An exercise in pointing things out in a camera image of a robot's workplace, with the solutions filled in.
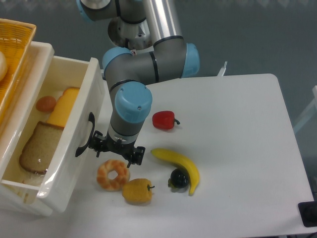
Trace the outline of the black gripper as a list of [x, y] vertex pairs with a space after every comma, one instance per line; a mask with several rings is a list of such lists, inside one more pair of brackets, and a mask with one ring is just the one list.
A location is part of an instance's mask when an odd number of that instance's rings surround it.
[[141, 165], [145, 153], [145, 147], [134, 147], [134, 144], [135, 141], [123, 143], [121, 139], [112, 139], [109, 134], [104, 137], [101, 132], [95, 130], [88, 147], [96, 152], [96, 157], [103, 152], [121, 155], [128, 161], [127, 168], [130, 168], [131, 165]]

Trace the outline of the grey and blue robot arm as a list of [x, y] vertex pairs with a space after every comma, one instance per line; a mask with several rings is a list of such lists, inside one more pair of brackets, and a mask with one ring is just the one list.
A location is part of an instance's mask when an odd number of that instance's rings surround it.
[[133, 54], [124, 47], [108, 50], [102, 59], [104, 77], [112, 104], [106, 134], [91, 130], [88, 141], [76, 150], [121, 155], [128, 165], [140, 165], [145, 148], [135, 146], [151, 110], [149, 84], [192, 77], [200, 68], [194, 44], [183, 39], [175, 3], [172, 0], [79, 0], [78, 9], [90, 21], [120, 18], [124, 23], [148, 25], [153, 50]]

